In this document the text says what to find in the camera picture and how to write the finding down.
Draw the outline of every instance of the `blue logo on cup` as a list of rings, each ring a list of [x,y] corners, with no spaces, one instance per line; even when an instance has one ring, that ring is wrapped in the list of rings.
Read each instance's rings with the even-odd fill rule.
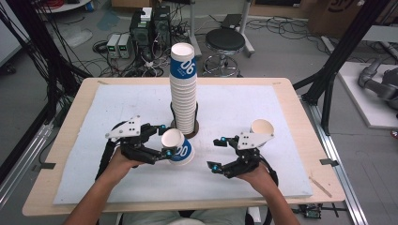
[[[182,146],[178,147],[176,154],[172,157],[172,161],[182,161],[190,156],[192,147],[187,139],[184,140]]]
[[[179,62],[172,58],[170,64],[171,74],[179,79],[189,79],[196,74],[196,60],[193,59],[185,62]]]

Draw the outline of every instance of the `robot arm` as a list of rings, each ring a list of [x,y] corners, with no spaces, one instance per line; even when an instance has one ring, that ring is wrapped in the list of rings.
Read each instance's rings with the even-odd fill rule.
[[[369,89],[375,92],[380,98],[384,100],[392,100],[398,95],[398,89],[393,85],[393,82],[376,82],[373,77],[377,73],[378,67],[381,65],[381,59],[375,60],[369,67],[366,67],[358,79],[358,85],[362,88]],[[397,70],[386,71],[384,77],[393,77],[394,80],[398,79]]]

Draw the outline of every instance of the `power supply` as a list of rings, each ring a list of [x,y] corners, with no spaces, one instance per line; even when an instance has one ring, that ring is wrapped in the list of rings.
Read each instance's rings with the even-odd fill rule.
[[[111,58],[119,58],[119,48],[117,48],[117,43],[119,42],[120,35],[112,35],[106,44],[106,48],[108,49],[109,57]]]
[[[132,52],[131,36],[129,34],[123,34],[117,45],[119,47],[120,57],[130,58]]]

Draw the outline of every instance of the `black stool seat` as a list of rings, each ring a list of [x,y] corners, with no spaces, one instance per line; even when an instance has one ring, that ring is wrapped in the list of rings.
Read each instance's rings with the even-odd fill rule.
[[[215,50],[234,52],[245,46],[245,38],[232,29],[216,29],[207,33],[206,44]]]

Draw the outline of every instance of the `stool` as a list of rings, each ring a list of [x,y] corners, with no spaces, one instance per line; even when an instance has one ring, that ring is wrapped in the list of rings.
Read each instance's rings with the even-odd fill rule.
[[[218,54],[209,56],[205,61],[204,75],[210,74],[216,77],[239,75],[237,61],[227,56],[243,50],[245,38],[239,32],[228,28],[212,30],[206,35],[206,46]]]

